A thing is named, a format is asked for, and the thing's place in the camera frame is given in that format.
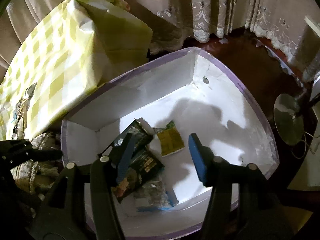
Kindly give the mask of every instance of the dark green snack bag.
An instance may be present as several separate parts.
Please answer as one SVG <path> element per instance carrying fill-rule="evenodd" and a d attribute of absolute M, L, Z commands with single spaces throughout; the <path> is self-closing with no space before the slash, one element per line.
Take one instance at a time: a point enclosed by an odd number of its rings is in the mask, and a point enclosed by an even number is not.
<path fill-rule="evenodd" d="M 125 178 L 111 190 L 119 203 L 148 180 L 154 178 L 164 165 L 147 149 L 142 149 L 131 159 Z"/>
<path fill-rule="evenodd" d="M 118 135 L 116 139 L 111 143 L 112 147 L 117 147 L 122 144 L 127 133 L 132 133 L 135 137 L 135 147 L 133 149 L 133 155 L 137 153 L 140 149 L 144 148 L 149 144 L 153 135 L 148 134 L 141 126 L 138 120 L 134 120 L 122 133 Z"/>

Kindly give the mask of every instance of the clear plastic bag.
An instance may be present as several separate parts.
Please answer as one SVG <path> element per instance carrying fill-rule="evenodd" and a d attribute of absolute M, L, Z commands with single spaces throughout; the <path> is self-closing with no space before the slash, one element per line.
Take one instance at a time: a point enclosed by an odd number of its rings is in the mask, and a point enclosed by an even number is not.
<path fill-rule="evenodd" d="M 167 210 L 178 204 L 176 197 L 166 191 L 161 174 L 146 182 L 133 196 L 138 211 Z"/>

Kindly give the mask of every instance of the lamp base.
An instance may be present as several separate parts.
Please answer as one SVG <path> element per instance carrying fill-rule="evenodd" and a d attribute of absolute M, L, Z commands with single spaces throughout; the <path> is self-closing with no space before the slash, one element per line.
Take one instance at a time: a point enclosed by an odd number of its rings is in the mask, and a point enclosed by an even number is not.
<path fill-rule="evenodd" d="M 297 100 L 288 94 L 277 97 L 273 107 L 273 117 L 281 139 L 290 146 L 295 146 L 304 132 L 303 117 L 296 117 L 300 110 Z"/>

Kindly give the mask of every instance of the food packet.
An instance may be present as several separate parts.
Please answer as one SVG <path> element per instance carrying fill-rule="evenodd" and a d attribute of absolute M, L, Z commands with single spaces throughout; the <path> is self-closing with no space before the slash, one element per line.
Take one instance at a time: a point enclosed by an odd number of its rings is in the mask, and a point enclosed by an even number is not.
<path fill-rule="evenodd" d="M 123 198 L 154 178 L 163 168 L 163 164 L 149 150 L 142 149 L 131 159 L 125 178 L 111 191 L 121 203 Z"/>
<path fill-rule="evenodd" d="M 157 136 L 161 143 L 161 156 L 165 157 L 184 148 L 184 143 L 174 122 L 171 121 L 164 129 L 157 130 Z"/>
<path fill-rule="evenodd" d="M 16 108 L 13 112 L 14 127 L 12 131 L 12 140 L 20 140 L 24 138 L 24 131 L 27 127 L 27 112 L 30 105 L 30 100 L 33 97 L 37 83 L 32 84 L 26 89 L 23 97 L 20 98 L 16 104 Z"/>
<path fill-rule="evenodd" d="M 128 133 L 134 134 L 135 137 L 133 155 L 137 153 L 140 149 L 144 148 L 153 139 L 153 135 L 148 134 L 142 128 L 141 123 L 138 120 L 134 119 L 134 121 L 122 133 L 120 133 L 116 139 L 114 139 L 114 141 L 111 143 L 112 147 L 117 147 L 121 145 L 125 136 Z"/>
<path fill-rule="evenodd" d="M 133 196 L 138 211 L 167 210 L 179 203 L 173 189 L 166 190 L 161 174 L 142 185 Z"/>

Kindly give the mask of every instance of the beige curtain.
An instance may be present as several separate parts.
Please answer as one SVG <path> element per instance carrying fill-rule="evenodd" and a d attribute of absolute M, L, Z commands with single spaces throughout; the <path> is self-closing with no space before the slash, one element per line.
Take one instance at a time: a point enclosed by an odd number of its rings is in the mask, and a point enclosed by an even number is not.
<path fill-rule="evenodd" d="M 320 70 L 320 38 L 306 24 L 305 16 L 320 23 L 314 0 L 250 0 L 245 27 L 271 39 L 288 63 L 303 72 L 303 81 L 311 81 Z"/>
<path fill-rule="evenodd" d="M 0 18 L 1 66 L 8 67 L 18 47 L 37 23 L 62 1 L 11 1 L 7 13 Z M 207 42 L 210 33 L 223 37 L 232 29 L 245 26 L 257 36 L 271 39 L 273 46 L 281 49 L 288 62 L 300 70 L 316 68 L 318 40 L 304 22 L 305 15 L 309 15 L 320 23 L 320 9 L 314 0 L 126 1 L 130 12 L 153 30 L 150 45 L 153 54 L 180 49 L 188 36 Z"/>

